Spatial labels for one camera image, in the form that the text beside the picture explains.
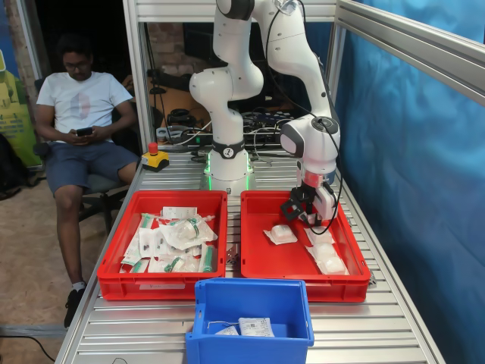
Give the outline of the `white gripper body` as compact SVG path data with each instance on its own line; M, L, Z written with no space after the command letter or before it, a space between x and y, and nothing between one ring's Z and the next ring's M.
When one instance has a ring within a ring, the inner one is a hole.
M324 181L315 189L313 205L322 221L330 221L333 218L337 207L337 195L328 182Z

